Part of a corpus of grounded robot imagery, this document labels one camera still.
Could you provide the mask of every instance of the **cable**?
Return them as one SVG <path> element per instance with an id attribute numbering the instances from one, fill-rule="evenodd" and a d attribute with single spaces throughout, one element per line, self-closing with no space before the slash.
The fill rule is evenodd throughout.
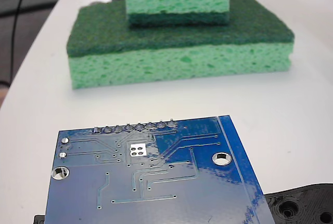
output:
<path id="1" fill-rule="evenodd" d="M 12 83 L 14 78 L 14 47 L 15 47 L 15 32 L 16 32 L 16 24 L 17 19 L 20 14 L 20 8 L 23 0 L 19 0 L 19 3 L 16 8 L 15 16 L 14 16 L 14 24 L 12 26 L 11 32 L 11 42 L 10 42 L 10 82 Z"/>
<path id="2" fill-rule="evenodd" d="M 10 87 L 10 83 L 7 81 L 0 81 L 0 85 L 6 86 L 6 87 Z"/>

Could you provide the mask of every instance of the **blue circuit board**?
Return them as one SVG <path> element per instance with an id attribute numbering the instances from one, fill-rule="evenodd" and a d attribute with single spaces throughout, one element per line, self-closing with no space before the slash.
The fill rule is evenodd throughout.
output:
<path id="1" fill-rule="evenodd" d="M 229 116 L 59 132 L 45 224 L 273 224 Z"/>

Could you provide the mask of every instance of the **table surface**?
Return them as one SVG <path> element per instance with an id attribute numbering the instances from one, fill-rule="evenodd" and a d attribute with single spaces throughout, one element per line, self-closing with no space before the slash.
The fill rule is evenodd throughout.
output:
<path id="1" fill-rule="evenodd" d="M 231 115 L 264 193 L 333 183 L 333 0 L 258 0 L 295 32 L 289 72 L 72 90 L 59 0 L 0 109 L 0 216 L 45 213 L 59 130 Z"/>

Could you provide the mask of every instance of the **mounting hole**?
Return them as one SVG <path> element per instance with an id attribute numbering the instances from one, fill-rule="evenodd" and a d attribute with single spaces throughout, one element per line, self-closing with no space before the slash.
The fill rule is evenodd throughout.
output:
<path id="1" fill-rule="evenodd" d="M 69 169 L 66 167 L 56 167 L 51 172 L 51 177 L 55 180 L 64 180 L 69 175 Z"/>
<path id="2" fill-rule="evenodd" d="M 333 217 L 329 212 L 324 212 L 321 214 L 322 223 L 332 223 Z"/>
<path id="3" fill-rule="evenodd" d="M 219 152 L 213 155 L 213 162 L 218 166 L 225 166 L 231 163 L 232 157 L 224 152 Z"/>
<path id="4" fill-rule="evenodd" d="M 279 211 L 284 217 L 291 218 L 298 213 L 299 208 L 295 202 L 286 201 L 279 206 Z"/>

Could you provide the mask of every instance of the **small sponge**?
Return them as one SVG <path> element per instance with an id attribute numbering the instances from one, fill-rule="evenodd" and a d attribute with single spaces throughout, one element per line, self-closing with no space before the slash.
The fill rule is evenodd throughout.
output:
<path id="1" fill-rule="evenodd" d="M 128 28 L 124 1 L 82 8 L 67 44 L 73 88 L 287 71 L 286 25 L 255 0 L 230 6 L 229 25 L 147 29 Z"/>
<path id="2" fill-rule="evenodd" d="M 132 25 L 226 24 L 229 0 L 126 0 Z"/>

